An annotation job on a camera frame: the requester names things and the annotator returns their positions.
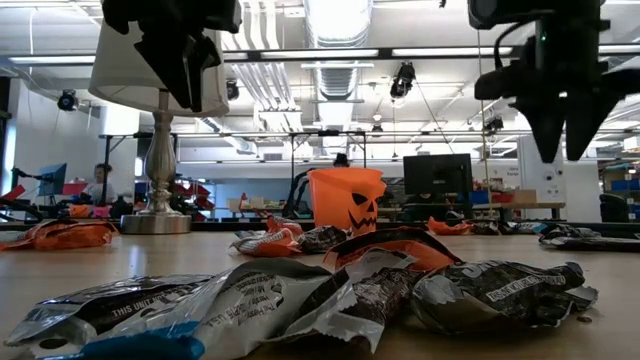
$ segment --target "orange pumpkin bucket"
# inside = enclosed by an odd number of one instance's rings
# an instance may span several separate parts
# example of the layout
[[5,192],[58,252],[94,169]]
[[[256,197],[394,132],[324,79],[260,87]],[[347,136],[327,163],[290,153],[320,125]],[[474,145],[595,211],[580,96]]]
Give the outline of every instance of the orange pumpkin bucket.
[[362,235],[376,230],[378,203],[387,185],[382,171],[333,168],[309,173],[316,226],[333,225]]

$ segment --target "cable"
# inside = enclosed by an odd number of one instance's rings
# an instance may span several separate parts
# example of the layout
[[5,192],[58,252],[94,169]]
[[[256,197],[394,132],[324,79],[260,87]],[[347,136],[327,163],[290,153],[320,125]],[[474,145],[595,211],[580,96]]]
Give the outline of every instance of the cable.
[[[482,75],[482,54],[480,53],[480,30],[476,31],[478,36],[478,70],[480,71],[480,75]],[[499,45],[500,38],[496,41],[496,44]],[[489,214],[493,213],[493,199],[491,198],[491,179],[489,178],[489,159],[487,157],[487,135],[485,133],[485,121],[487,120],[487,115],[484,113],[484,100],[480,100],[480,109],[482,112],[482,156],[481,159],[484,159],[484,176],[487,179],[487,194],[489,197]]]
[[442,130],[442,127],[440,126],[440,123],[438,122],[438,119],[436,118],[436,115],[433,113],[433,110],[431,109],[431,106],[429,105],[429,102],[427,101],[427,97],[424,95],[424,92],[422,92],[422,87],[420,86],[420,82],[418,81],[418,78],[416,78],[416,82],[418,83],[418,90],[420,91],[420,95],[422,95],[422,100],[424,100],[424,104],[427,105],[427,109],[429,109],[429,114],[431,114],[431,117],[433,118],[433,121],[436,123],[436,126],[438,127],[438,130],[440,131],[440,134],[442,135],[442,138],[444,139],[444,142],[449,146],[449,150],[451,150],[451,154],[455,154],[456,152],[453,151],[453,147],[451,146],[451,143],[449,142],[449,139],[447,139],[447,136],[444,134],[444,131]]
[[[527,13],[527,16],[529,16],[530,18],[532,17],[542,17],[545,15],[553,15],[555,14],[555,11],[553,10],[537,10],[537,11],[532,11],[530,13]],[[500,36],[498,36],[498,38],[496,39],[495,44],[493,45],[493,61],[495,63],[495,67],[496,70],[501,69],[503,67],[502,65],[502,60],[500,59],[500,43],[502,43],[502,40],[504,40],[504,38],[506,38],[507,36],[509,36],[509,34],[511,34],[512,32],[518,30],[519,28],[530,24],[534,21],[537,21],[537,19],[532,19],[532,20],[526,20],[526,21],[521,21],[518,23],[515,23],[511,26],[509,26],[505,31],[502,32],[502,34],[500,34]]]

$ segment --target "cardboard box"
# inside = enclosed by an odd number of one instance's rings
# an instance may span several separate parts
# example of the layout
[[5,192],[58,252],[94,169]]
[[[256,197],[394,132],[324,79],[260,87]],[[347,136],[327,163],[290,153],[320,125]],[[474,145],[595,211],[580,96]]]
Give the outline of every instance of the cardboard box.
[[513,192],[512,204],[535,204],[538,202],[538,194],[535,190],[516,190]]

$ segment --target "desk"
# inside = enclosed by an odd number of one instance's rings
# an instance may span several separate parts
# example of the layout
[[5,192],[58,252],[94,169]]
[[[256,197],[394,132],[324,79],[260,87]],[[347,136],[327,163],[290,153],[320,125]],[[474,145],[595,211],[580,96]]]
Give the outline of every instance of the desk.
[[[101,248],[60,252],[0,253],[0,338],[41,300],[134,275],[218,273],[249,260],[229,255],[232,233],[123,236]],[[426,332],[413,322],[385,331],[375,356],[350,347],[309,342],[266,347],[248,357],[267,359],[638,359],[640,287],[636,254],[545,251],[536,236],[442,237],[462,259],[505,259],[540,267],[578,262],[587,284],[601,291],[590,324],[570,317],[558,329],[528,334],[450,338]],[[299,257],[316,265],[322,255]],[[15,359],[18,349],[0,347],[0,359]]]
[[551,209],[551,218],[560,220],[560,209],[564,209],[565,203],[493,203],[473,205],[473,210],[489,210],[496,209],[500,212],[500,220],[507,220],[506,210],[534,210],[534,209]]

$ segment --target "plastic wrapper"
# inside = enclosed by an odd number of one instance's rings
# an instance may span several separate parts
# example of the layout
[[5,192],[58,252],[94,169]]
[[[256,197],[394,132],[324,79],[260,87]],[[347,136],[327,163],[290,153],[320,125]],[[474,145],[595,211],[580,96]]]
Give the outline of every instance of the plastic wrapper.
[[302,234],[298,245],[305,254],[324,254],[347,239],[346,231],[335,226],[321,226]]
[[436,235],[468,235],[473,230],[473,225],[467,223],[461,223],[456,226],[449,226],[446,222],[440,222],[434,218],[429,218],[429,230],[433,231]]
[[505,221],[479,220],[473,222],[471,232],[475,235],[513,235],[514,229]]
[[235,359],[286,328],[330,275],[258,259],[214,277],[134,278],[38,304],[6,344],[56,360]]
[[640,240],[602,237],[590,229],[558,224],[541,230],[540,245],[557,250],[640,252]]
[[445,334],[558,326],[597,300],[584,281],[576,263],[547,270],[506,261],[456,264],[421,279],[411,308]]
[[78,223],[73,220],[54,220],[39,224],[23,235],[13,233],[0,240],[2,250],[69,250],[97,247],[111,243],[119,236],[108,222]]
[[357,343],[372,353],[385,326],[408,303],[422,272],[408,270],[415,258],[371,249],[320,285],[293,316],[291,326],[270,341],[326,335]]
[[373,248],[415,258],[416,261],[411,265],[411,269],[418,271],[433,271],[460,261],[449,249],[424,230],[403,227],[379,230],[345,241],[327,252],[324,262],[338,270],[358,261]]
[[298,242],[289,229],[238,239],[229,247],[235,248],[241,254],[255,257],[287,257],[301,253]]

